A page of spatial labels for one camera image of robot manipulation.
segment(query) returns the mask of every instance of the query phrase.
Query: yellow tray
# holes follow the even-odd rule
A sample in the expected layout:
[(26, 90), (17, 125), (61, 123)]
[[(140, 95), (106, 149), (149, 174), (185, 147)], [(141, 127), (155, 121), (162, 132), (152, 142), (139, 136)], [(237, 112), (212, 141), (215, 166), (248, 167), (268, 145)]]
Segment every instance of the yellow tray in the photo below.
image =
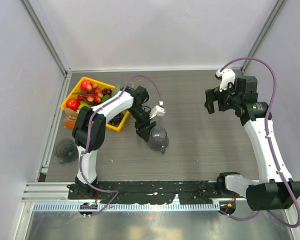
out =
[[(63, 103), (61, 104), (60, 107), (61, 107), (62, 110), (65, 109), (65, 107), (66, 107), (66, 102), (67, 102), (69, 99), (76, 99), (76, 98), (77, 98), (77, 94), (74, 94), (74, 93), (78, 93), (78, 92), (81, 91), (81, 89), (80, 89), (81, 83), (82, 83), (83, 81), (86, 81), (86, 80), (88, 80), (88, 81), (90, 81), (90, 82), (92, 82), (92, 83), (98, 84), (98, 87), (101, 88), (101, 89), (107, 88), (107, 89), (111, 89), (112, 91), (115, 89), (115, 86), (113, 86), (113, 85), (110, 85), (110, 84), (104, 83), (104, 82), (102, 82), (102, 81), (94, 80), (94, 79), (92, 79), (92, 78), (89, 78), (89, 77), (84, 76), (84, 77), (81, 78), (80, 81), (75, 85), (75, 87), (72, 89), (72, 91), (69, 93), (69, 95), (66, 97), (66, 99), (65, 99), (65, 100), (63, 101)], [(110, 130), (113, 130), (113, 131), (116, 131), (116, 132), (120, 132), (121, 129), (123, 128), (123, 126), (124, 126), (124, 124), (125, 124), (125, 122), (126, 122), (128, 116), (129, 116), (130, 112), (129, 112), (128, 110), (124, 110), (124, 111), (123, 111), (123, 114), (124, 114), (124, 116), (123, 116), (123, 119), (122, 119), (122, 121), (120, 122), (119, 126), (112, 126), (112, 125), (110, 125), (110, 124), (106, 124), (106, 127), (107, 127), (108, 129), (110, 129)]]

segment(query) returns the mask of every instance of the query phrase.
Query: gray wooden table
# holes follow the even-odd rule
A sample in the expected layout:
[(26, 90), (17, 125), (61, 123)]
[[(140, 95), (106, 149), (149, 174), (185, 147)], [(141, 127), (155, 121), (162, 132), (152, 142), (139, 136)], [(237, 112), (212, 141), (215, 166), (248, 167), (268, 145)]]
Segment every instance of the gray wooden table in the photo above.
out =
[[(81, 77), (87, 76), (112, 85), (122, 85), (135, 74), (153, 79), (163, 96), (166, 115), (156, 118), (167, 130), (169, 146), (165, 154), (151, 150), (137, 136), (130, 116), (121, 132), (106, 131), (98, 151), (96, 170), (104, 181), (215, 180), (222, 172), (239, 172), (258, 179), (258, 167), (252, 145), (233, 110), (209, 115), (204, 107), (205, 90), (216, 87), (215, 71), (147, 71), (74, 73), (69, 91)], [(158, 104), (158, 94), (146, 79), (138, 83), (150, 95), (149, 107)], [(56, 137), (71, 138), (63, 127)], [(46, 181), (74, 181), (78, 161), (59, 164), (52, 156)]]

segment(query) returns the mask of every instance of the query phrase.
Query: purple cable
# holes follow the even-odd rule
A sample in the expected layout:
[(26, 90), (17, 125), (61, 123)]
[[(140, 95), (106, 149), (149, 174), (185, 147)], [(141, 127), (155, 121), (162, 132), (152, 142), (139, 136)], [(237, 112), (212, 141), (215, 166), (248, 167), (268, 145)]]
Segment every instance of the purple cable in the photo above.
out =
[[(226, 67), (228, 67), (230, 64), (233, 64), (237, 61), (240, 61), (240, 60), (254, 60), (254, 61), (257, 61), (261, 64), (263, 64), (264, 66), (266, 66), (267, 69), (269, 69), (271, 75), (272, 75), (272, 78), (273, 78), (273, 90), (272, 90), (272, 95), (271, 95), (271, 99), (270, 99), (270, 103), (269, 103), (269, 107), (266, 111), (266, 114), (265, 114), (265, 118), (264, 118), (264, 125), (265, 125), (265, 133), (267, 136), (269, 136), (270, 134), (270, 131), (269, 131), (269, 126), (268, 126), (268, 118), (269, 118), (269, 114), (270, 114), (270, 111), (271, 111), (271, 108), (272, 108), (272, 105), (273, 105), (273, 102), (274, 102), (274, 99), (275, 99), (275, 95), (276, 95), (276, 90), (277, 90), (277, 78), (276, 78), (276, 75), (275, 75), (275, 72), (274, 70), (269, 66), (269, 64), (267, 64), (265, 61), (259, 59), (259, 58), (255, 58), (255, 57), (240, 57), (240, 58), (237, 58), (237, 59), (234, 59), (230, 62), (228, 62), (226, 65), (223, 66), (223, 68), (220, 69), (220, 72), (222, 72)], [(297, 221), (295, 224), (289, 224), (285, 221), (283, 221), (282, 219), (280, 219), (277, 215), (275, 215), (272, 211), (270, 210), (267, 210), (268, 213), (270, 213), (275, 219), (277, 219), (280, 223), (286, 225), (287, 227), (290, 227), (290, 228), (297, 228), (300, 226), (300, 206), (297, 202), (297, 199), (291, 189), (291, 187), (289, 186), (285, 176), (283, 175), (283, 173), (281, 172), (281, 167), (280, 167), (280, 164), (279, 164), (279, 161), (277, 159), (277, 155), (275, 153), (275, 149), (274, 149), (274, 145), (272, 143), (272, 140), (271, 140), (271, 137), (267, 137), (268, 139), (268, 142), (269, 142), (269, 147), (270, 147), (270, 150), (271, 150), (271, 154), (272, 154), (272, 157), (273, 157), (273, 160), (274, 160), (274, 164), (276, 166), (276, 169), (278, 170), (279, 172), (279, 175), (281, 177), (281, 179), (283, 180), (284, 182), (284, 185), (286, 187), (286, 189), (288, 190), (291, 198), (292, 198), (292, 201), (295, 205), (295, 208), (296, 208), (296, 212), (297, 212), (297, 215), (298, 215), (298, 218), (297, 218)]]
[(247, 218), (241, 218), (241, 217), (237, 217), (237, 216), (231, 216), (231, 215), (228, 215), (225, 211), (222, 211), (222, 210), (219, 210), (220, 213), (222, 213), (223, 215), (226, 215), (228, 216), (229, 218), (231, 219), (234, 219), (234, 220), (238, 220), (238, 221), (247, 221), (247, 220), (251, 220), (251, 219), (254, 219), (256, 216), (259, 215), (260, 211), (257, 211), (253, 216), (251, 217), (247, 217)]
[[(158, 86), (148, 77), (146, 76), (143, 76), (143, 75), (135, 75), (133, 77), (131, 77), (124, 85), (124, 88), (122, 89), (122, 91), (120, 92), (119, 96), (117, 97), (114, 97), (113, 99), (111, 99), (110, 101), (107, 101), (105, 102), (105, 104), (103, 105), (103, 107), (106, 107), (108, 105), (110, 105), (111, 103), (113, 103), (114, 101), (116, 101), (117, 99), (119, 99), (122, 94), (124, 94), (128, 84), (130, 81), (132, 81), (134, 78), (136, 77), (142, 77), (142, 78), (145, 78), (145, 79), (148, 79), (153, 85), (154, 87), (156, 88), (157, 92), (158, 92), (158, 95), (159, 95), (159, 100), (162, 101), (162, 97), (161, 97), (161, 94), (160, 94), (160, 91), (159, 91), (159, 88)], [(86, 176), (84, 175), (84, 172), (83, 172), (83, 169), (82, 169), (82, 159), (83, 159), (83, 156), (84, 154), (87, 154), (88, 153), (88, 149), (89, 149), (89, 146), (90, 146), (90, 138), (91, 138), (91, 127), (92, 127), (92, 121), (95, 117), (95, 115), (102, 109), (102, 107), (98, 108), (96, 111), (94, 111), (94, 113), (91, 115), (90, 119), (89, 119), (89, 124), (88, 124), (88, 134), (87, 134), (87, 140), (86, 140), (86, 147), (85, 147), (85, 151), (84, 152), (81, 152), (80, 154), (80, 158), (79, 158), (79, 170), (80, 170), (80, 173), (81, 173), (81, 176), (82, 178), (84, 179), (84, 181), (86, 182), (86, 184), (91, 187), (92, 189), (96, 190), (96, 191), (99, 191), (99, 192), (102, 192), (102, 193), (115, 193), (115, 195), (110, 199), (110, 201), (103, 207), (101, 208), (99, 211), (96, 211), (92, 214), (92, 216), (95, 216), (95, 215), (98, 215), (99, 213), (101, 213), (105, 208), (107, 208), (109, 206), (109, 204), (111, 204), (113, 202), (113, 200), (118, 196), (119, 194), (119, 191), (118, 190), (103, 190), (103, 189), (100, 189), (98, 187), (95, 187), (93, 186), (89, 181), (88, 179), (86, 178)]]

